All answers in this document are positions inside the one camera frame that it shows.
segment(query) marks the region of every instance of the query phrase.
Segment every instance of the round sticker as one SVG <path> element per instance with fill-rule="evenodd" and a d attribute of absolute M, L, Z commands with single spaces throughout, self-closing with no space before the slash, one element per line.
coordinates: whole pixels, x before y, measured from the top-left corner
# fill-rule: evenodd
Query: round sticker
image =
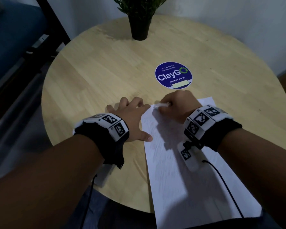
<path fill-rule="evenodd" d="M 165 62 L 155 70 L 156 79 L 170 89 L 183 89 L 192 82 L 190 70 L 177 62 Z"/>

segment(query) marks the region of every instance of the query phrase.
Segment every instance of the white paper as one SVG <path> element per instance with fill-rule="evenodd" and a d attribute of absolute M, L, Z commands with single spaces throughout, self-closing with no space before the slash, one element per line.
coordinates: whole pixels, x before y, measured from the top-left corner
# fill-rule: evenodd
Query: white paper
<path fill-rule="evenodd" d="M 212 97 L 199 102 L 215 105 Z M 143 131 L 153 136 L 144 145 L 158 229 L 183 229 L 241 217 L 221 178 L 203 159 L 218 169 L 244 217 L 261 215 L 260 204 L 217 152 L 204 147 L 195 156 L 200 167 L 192 173 L 177 150 L 177 144 L 186 139 L 183 126 L 160 115 L 154 105 L 141 121 Z"/>

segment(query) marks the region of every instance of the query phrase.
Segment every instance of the forearm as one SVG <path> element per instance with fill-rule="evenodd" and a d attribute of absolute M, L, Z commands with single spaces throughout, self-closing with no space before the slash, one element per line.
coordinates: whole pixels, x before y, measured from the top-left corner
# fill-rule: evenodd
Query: forearm
<path fill-rule="evenodd" d="M 237 129 L 225 136 L 218 152 L 260 204 L 286 226 L 286 150 Z"/>
<path fill-rule="evenodd" d="M 12 171 L 0 179 L 0 228 L 60 227 L 103 162 L 92 140 L 75 135 Z"/>

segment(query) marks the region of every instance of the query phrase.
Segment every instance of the wood grain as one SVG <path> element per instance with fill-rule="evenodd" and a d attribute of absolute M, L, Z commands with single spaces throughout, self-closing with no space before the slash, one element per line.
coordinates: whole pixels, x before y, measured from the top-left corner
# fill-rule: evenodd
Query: wood grain
<path fill-rule="evenodd" d="M 244 128 L 286 149 L 286 94 L 269 67 L 235 38 L 185 18 L 155 15 L 148 38 L 131 38 L 127 18 L 95 26 L 55 58 L 42 93 L 42 114 L 53 145 L 72 134 L 74 123 L 105 111 L 125 96 L 154 104 L 172 90 L 155 78 L 156 67 L 182 63 L 193 74 L 187 87 L 212 96 Z M 110 199 L 153 212 L 141 141 L 124 145 L 125 164 L 103 188 Z"/>

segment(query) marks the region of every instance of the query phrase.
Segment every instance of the black cable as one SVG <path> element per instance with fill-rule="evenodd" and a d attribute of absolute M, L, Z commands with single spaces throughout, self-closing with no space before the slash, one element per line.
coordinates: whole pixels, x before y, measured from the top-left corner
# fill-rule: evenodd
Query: black cable
<path fill-rule="evenodd" d="M 93 190 L 93 186 L 94 186 L 94 179 L 97 177 L 97 174 L 94 176 L 93 180 L 92 180 L 92 184 L 91 184 L 91 189 L 90 189 L 90 194 L 89 194 L 89 199 L 88 199 L 88 203 L 87 203 L 87 206 L 86 206 L 86 209 L 85 209 L 85 213 L 84 213 L 84 217 L 82 218 L 82 222 L 81 222 L 81 225 L 80 225 L 80 229 L 82 229 L 82 227 L 84 226 L 84 222 L 85 222 L 85 218 L 87 216 L 87 212 L 88 212 L 88 209 L 89 209 L 89 204 L 90 204 L 90 200 L 91 200 L 91 196 L 92 196 L 92 190 Z"/>
<path fill-rule="evenodd" d="M 240 208 L 238 207 L 238 205 L 237 205 L 235 199 L 234 199 L 233 196 L 232 196 L 232 193 L 230 192 L 230 190 L 229 190 L 227 184 L 225 183 L 225 181 L 224 181 L 223 177 L 221 176 L 221 174 L 219 173 L 219 171 L 215 168 L 215 166 L 214 166 L 211 162 L 206 161 L 206 160 L 202 160 L 202 162 L 208 163 L 208 164 L 212 165 L 212 167 L 216 170 L 216 172 L 217 172 L 218 175 L 220 176 L 221 180 L 223 181 L 224 185 L 226 186 L 226 188 L 227 188 L 227 190 L 228 190 L 228 192 L 229 192 L 229 194 L 230 194 L 230 196 L 231 196 L 231 198 L 232 198 L 232 200 L 233 200 L 235 206 L 237 207 L 237 210 L 239 211 L 240 216 L 241 216 L 242 218 L 244 218 L 244 215 L 243 215 L 242 212 L 240 211 Z"/>

